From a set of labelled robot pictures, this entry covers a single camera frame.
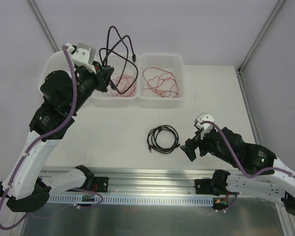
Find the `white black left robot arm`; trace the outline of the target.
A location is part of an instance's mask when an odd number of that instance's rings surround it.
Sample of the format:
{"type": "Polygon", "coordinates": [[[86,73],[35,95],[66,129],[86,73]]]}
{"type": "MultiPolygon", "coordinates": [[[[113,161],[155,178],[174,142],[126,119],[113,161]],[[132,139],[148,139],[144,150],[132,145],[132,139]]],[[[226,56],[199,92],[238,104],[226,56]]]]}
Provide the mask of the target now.
{"type": "Polygon", "coordinates": [[[71,189],[90,191],[94,174],[84,165],[54,177],[39,174],[53,149],[59,144],[74,117],[94,91],[106,92],[114,72],[111,66],[94,61],[92,69],[74,63],[70,72],[49,73],[40,90],[43,103],[30,124],[23,153],[13,171],[0,182],[0,197],[12,212],[30,213],[41,209],[51,196],[71,189]]]}

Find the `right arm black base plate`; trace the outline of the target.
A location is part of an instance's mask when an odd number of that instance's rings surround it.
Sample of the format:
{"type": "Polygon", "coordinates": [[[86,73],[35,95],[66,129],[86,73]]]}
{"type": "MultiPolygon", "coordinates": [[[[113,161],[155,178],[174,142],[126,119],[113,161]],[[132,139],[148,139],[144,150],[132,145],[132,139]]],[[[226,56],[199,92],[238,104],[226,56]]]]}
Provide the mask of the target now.
{"type": "Polygon", "coordinates": [[[212,179],[195,179],[195,191],[197,195],[226,195],[227,190],[218,190],[212,186],[212,179]]]}

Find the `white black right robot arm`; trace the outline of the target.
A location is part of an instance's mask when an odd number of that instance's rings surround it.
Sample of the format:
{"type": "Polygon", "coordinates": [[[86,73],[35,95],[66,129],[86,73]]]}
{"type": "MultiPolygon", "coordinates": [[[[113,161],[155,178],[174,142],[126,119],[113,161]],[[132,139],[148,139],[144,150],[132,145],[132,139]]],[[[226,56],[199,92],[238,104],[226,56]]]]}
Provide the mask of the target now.
{"type": "Polygon", "coordinates": [[[196,132],[187,139],[181,150],[190,161],[211,154],[241,171],[240,174],[215,170],[210,179],[195,180],[197,194],[215,196],[248,194],[283,206],[295,216],[295,172],[288,168],[271,150],[262,145],[243,141],[239,134],[228,128],[196,132]]]}

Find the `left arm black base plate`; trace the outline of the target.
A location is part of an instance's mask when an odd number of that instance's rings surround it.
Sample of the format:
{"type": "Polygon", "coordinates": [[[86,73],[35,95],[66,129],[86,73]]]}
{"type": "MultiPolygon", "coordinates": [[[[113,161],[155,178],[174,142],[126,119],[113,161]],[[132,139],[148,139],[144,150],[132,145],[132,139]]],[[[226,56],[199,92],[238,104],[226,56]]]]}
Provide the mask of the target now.
{"type": "Polygon", "coordinates": [[[108,177],[92,177],[88,183],[87,190],[98,193],[107,193],[109,188],[108,177]]]}

